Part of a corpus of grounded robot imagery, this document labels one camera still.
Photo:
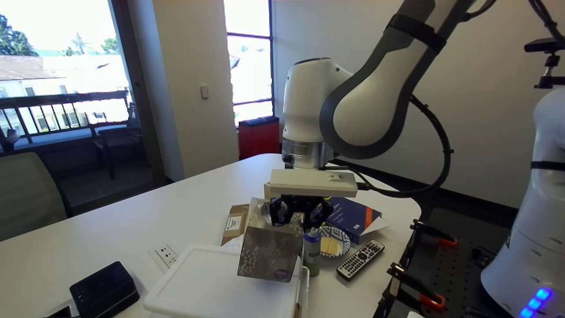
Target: black cable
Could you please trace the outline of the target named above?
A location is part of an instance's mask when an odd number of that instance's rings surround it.
[[[543,0],[530,0],[532,8],[536,10],[536,13],[544,20],[546,27],[550,29],[550,33],[553,35],[553,38],[565,47],[565,36],[564,33],[559,29],[559,22],[553,20],[548,6],[544,4]]]
[[[361,179],[364,179],[364,183],[361,183],[361,188],[373,188],[380,194],[386,194],[386,195],[393,195],[393,197],[423,197],[423,195],[428,195],[431,194],[433,190],[440,188],[440,185],[446,181],[447,174],[449,174],[449,169],[451,169],[451,162],[453,162],[453,146],[449,142],[449,137],[447,137],[447,132],[442,125],[442,121],[439,119],[439,116],[428,107],[428,103],[424,103],[421,98],[417,98],[416,95],[410,96],[410,102],[414,105],[417,105],[424,114],[426,118],[431,121],[431,125],[435,126],[440,141],[442,141],[442,146],[444,146],[444,167],[442,167],[442,172],[440,176],[431,183],[431,185],[426,185],[426,186],[421,186],[421,188],[412,188],[412,190],[389,190],[389,188],[380,188],[380,186],[375,186],[359,169],[356,167],[343,167],[343,165],[329,165],[326,169],[352,169]]]

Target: white table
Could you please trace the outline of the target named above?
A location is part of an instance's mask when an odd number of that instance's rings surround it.
[[[251,156],[0,241],[0,315],[47,315],[71,298],[73,282],[115,259],[135,275],[144,300],[163,277],[151,250],[220,245],[230,206],[264,197],[273,167],[283,167],[281,155]],[[387,248],[350,284],[336,277],[340,259],[326,262],[311,278],[308,315],[371,315],[391,278],[386,269],[401,257],[410,224],[421,216],[414,199],[377,192],[356,199],[384,211],[389,225],[379,238]],[[154,315],[142,300],[121,315]]]

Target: white wall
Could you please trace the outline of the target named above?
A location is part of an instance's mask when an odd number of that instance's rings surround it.
[[[237,160],[223,0],[131,6],[167,174],[179,179]]]
[[[278,112],[287,72],[297,59],[333,56],[357,70],[400,4],[401,0],[276,0]],[[565,1],[546,4],[565,31]],[[527,0],[499,0],[484,15],[458,26],[421,80],[417,95],[440,116],[456,149],[446,188],[520,206],[530,174],[532,109],[544,93],[534,88],[544,56],[527,54],[523,45],[539,36],[548,33]],[[433,181],[442,167],[440,142],[412,107],[398,144],[359,162]]]

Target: gray chair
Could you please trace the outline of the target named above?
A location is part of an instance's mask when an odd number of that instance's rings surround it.
[[[0,239],[68,216],[68,204],[36,151],[0,156]]]

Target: balcony railing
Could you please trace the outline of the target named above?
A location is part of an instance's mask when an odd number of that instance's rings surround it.
[[[128,89],[0,98],[0,128],[34,135],[121,123],[130,118]]]

